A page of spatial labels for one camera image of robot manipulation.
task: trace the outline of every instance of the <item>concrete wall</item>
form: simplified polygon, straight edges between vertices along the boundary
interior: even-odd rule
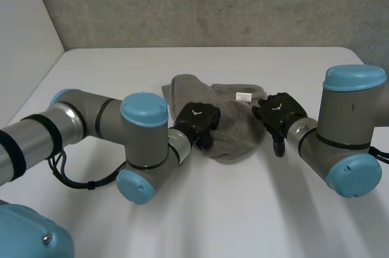
[[[389,0],[43,0],[65,49],[342,46],[389,67]]]

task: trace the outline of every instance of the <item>gray towel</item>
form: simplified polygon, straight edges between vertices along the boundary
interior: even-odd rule
[[[235,101],[236,93],[251,93],[252,104],[266,99],[262,87],[248,84],[213,84],[208,86],[193,75],[178,75],[162,93],[175,120],[188,102],[210,103],[221,111],[217,130],[212,132],[213,147],[204,151],[220,163],[233,163],[252,153],[264,136],[265,128],[251,112],[247,103]]]

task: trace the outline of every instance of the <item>table surface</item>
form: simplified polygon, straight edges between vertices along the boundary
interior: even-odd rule
[[[337,47],[231,47],[80,49],[65,53],[13,121],[44,110],[57,91],[78,88],[122,99],[180,73],[207,84],[259,84],[267,93],[289,92],[317,118],[326,70],[361,64]],[[373,145],[385,149],[388,129]],[[87,138],[66,148],[74,180],[104,177],[124,160],[117,144]],[[109,185],[69,189],[46,162],[4,185],[0,199],[34,208],[73,236],[76,257],[387,257],[389,170],[358,199],[330,190],[288,146],[274,157],[266,136],[249,158],[222,165],[193,150],[189,160],[147,205],[125,200]]]

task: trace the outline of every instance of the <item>fabric tag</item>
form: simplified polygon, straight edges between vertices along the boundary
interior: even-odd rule
[[[252,99],[252,94],[251,93],[242,93],[242,92],[237,92],[235,100],[236,101],[244,101],[250,103]]]

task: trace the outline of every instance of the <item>black band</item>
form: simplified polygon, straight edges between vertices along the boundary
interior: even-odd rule
[[[298,155],[301,157],[301,153],[300,153],[300,150],[301,150],[301,146],[303,145],[303,142],[304,140],[306,139],[306,137],[308,135],[310,135],[311,133],[315,132],[316,131],[316,127],[314,127],[313,129],[310,129],[309,131],[307,131],[304,136],[301,138],[301,140],[298,142],[298,148],[297,148],[297,152],[298,152]]]
[[[327,144],[328,146],[339,148],[339,149],[346,149],[346,150],[364,150],[370,148],[370,143],[366,144],[342,144],[337,143],[335,141],[327,140],[326,138],[322,137],[321,135],[317,134],[317,139],[321,141],[324,144]]]
[[[60,101],[59,103],[62,103],[62,104],[69,106],[75,112],[75,114],[77,114],[78,118],[81,120],[81,123],[83,124],[83,138],[85,138],[86,137],[86,121],[85,121],[85,118],[83,117],[82,113],[73,104],[71,104],[67,101]]]
[[[33,114],[30,115],[29,117],[23,118],[23,120],[35,120],[40,124],[42,124],[49,132],[51,139],[53,141],[53,151],[51,152],[51,155],[48,156],[48,158],[52,158],[62,151],[63,144],[62,144],[61,132],[57,128],[55,123],[53,123],[49,118],[41,114]]]
[[[181,158],[180,158],[180,155],[178,154],[177,150],[175,147],[173,147],[171,144],[168,144],[169,145],[169,148],[173,151],[173,153],[176,155],[177,157],[177,161],[178,161],[178,165],[180,166],[181,165]]]
[[[96,116],[96,121],[95,121],[95,131],[96,131],[96,135],[99,137],[99,138],[103,138],[102,137],[102,132],[100,131],[100,122],[102,120],[102,116],[103,116],[103,112],[105,110],[105,108],[108,106],[109,103],[111,103],[111,101],[113,101],[114,99],[113,98],[110,98],[110,99],[107,99],[103,105],[100,107],[100,110],[98,111],[98,114]]]
[[[131,167],[133,167],[133,168],[135,168],[135,169],[137,169],[137,170],[153,170],[153,169],[156,169],[156,168],[158,168],[159,166],[162,166],[163,164],[165,164],[165,162],[166,162],[168,156],[169,156],[169,154],[166,156],[166,158],[164,158],[164,160],[163,160],[162,162],[160,162],[160,163],[158,163],[158,164],[155,164],[155,165],[151,165],[151,166],[138,166],[138,165],[134,165],[134,164],[132,164],[132,163],[131,163],[130,161],[128,161],[128,160],[127,160],[127,163],[128,163]]]
[[[12,180],[15,180],[22,176],[27,168],[23,152],[15,140],[4,131],[0,131],[0,144],[4,147],[10,156],[13,167]]]

